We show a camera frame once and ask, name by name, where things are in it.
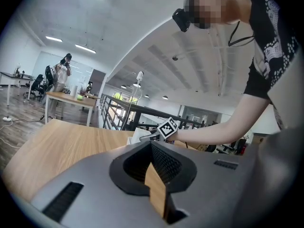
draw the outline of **ceiling light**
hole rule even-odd
[[[82,47],[82,46],[79,46],[79,45],[75,45],[75,46],[78,47],[78,48],[81,48],[83,50],[86,50],[86,51],[89,51],[89,52],[92,52],[92,53],[96,53],[95,51],[93,51],[93,50],[91,50],[89,48],[85,48],[85,47]]]
[[[53,38],[53,37],[49,37],[49,36],[46,36],[46,38],[49,39],[49,40],[55,40],[55,41],[62,42],[61,39],[57,39],[57,38]]]
[[[135,87],[139,87],[139,88],[142,87],[141,84],[140,84],[140,83],[137,84],[137,82],[135,82],[133,85],[134,85]]]

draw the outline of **desk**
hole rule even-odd
[[[30,202],[58,174],[87,156],[124,146],[133,133],[52,119],[13,156],[3,171],[3,181],[10,192]],[[165,186],[154,168],[147,170],[145,183],[151,188],[152,205],[162,216]]]
[[[70,104],[79,105],[79,106],[82,106],[82,107],[89,108],[89,114],[87,116],[86,125],[88,127],[90,126],[92,111],[93,111],[93,107],[95,106],[95,101],[96,100],[84,97],[83,101],[79,101],[79,100],[77,100],[77,95],[76,96],[71,96],[71,95],[65,94],[63,92],[47,92],[46,109],[45,109],[46,124],[48,123],[48,102],[49,102],[50,98],[55,99],[55,100],[59,100],[59,101],[62,101],[62,102],[66,102],[66,103],[70,103]],[[63,109],[64,109],[64,106],[62,105],[61,118],[63,117]]]
[[[29,100],[30,90],[31,90],[32,85],[34,83],[34,80],[32,78],[29,78],[27,76],[24,76],[23,78],[21,78],[21,77],[14,76],[13,74],[0,72],[0,82],[1,82],[2,77],[9,79],[8,96],[7,96],[7,101],[6,101],[7,105],[10,105],[10,99],[9,99],[10,98],[10,85],[13,84],[13,82],[15,80],[20,81],[20,84],[18,84],[18,95],[20,95],[21,82],[27,83],[28,81],[30,81],[30,85],[29,85],[29,89],[28,89],[28,100]]]

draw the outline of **black railing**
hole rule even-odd
[[[114,127],[116,130],[128,130],[134,131],[136,127],[157,127],[158,125],[153,124],[142,124],[139,123],[139,119],[141,117],[141,114],[147,114],[147,115],[153,115],[156,117],[159,117],[165,121],[165,119],[168,119],[169,117],[172,117],[173,120],[179,121],[180,125],[179,128],[181,129],[183,126],[186,126],[187,123],[192,124],[192,128],[194,127],[202,127],[202,123],[190,121],[188,119],[183,119],[178,116],[174,116],[168,113],[156,111],[154,109],[139,106],[136,104],[130,104],[129,102],[121,101],[119,99],[113,98],[108,95],[102,95],[100,99],[101,104],[101,114],[103,117],[103,128],[109,128],[112,129]],[[114,117],[112,117],[109,114],[109,110],[114,113]],[[122,117],[120,114],[117,113],[117,110],[122,110],[122,113],[125,112],[124,117]],[[131,112],[135,113],[135,117],[133,120],[133,123],[127,126],[127,119],[129,119],[129,115]]]

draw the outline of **wooden floor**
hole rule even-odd
[[[8,116],[12,120],[26,119],[28,121],[37,121],[44,114],[44,106],[39,101],[31,99],[23,99],[23,92],[28,92],[28,89],[23,87],[20,90],[20,96],[17,96],[16,87],[11,87],[9,106],[6,106],[7,87],[0,87],[0,128],[11,123],[3,121],[3,117]],[[59,102],[56,116],[60,119],[61,102]],[[82,107],[65,103],[63,121],[86,125],[88,110]],[[45,119],[40,122],[28,123],[26,121],[14,122],[10,127],[4,127],[0,131],[0,137],[7,143],[21,147],[39,128],[45,124]],[[98,127],[98,110],[92,113],[91,127]],[[0,171],[8,164],[13,155],[18,149],[12,148],[0,140]]]

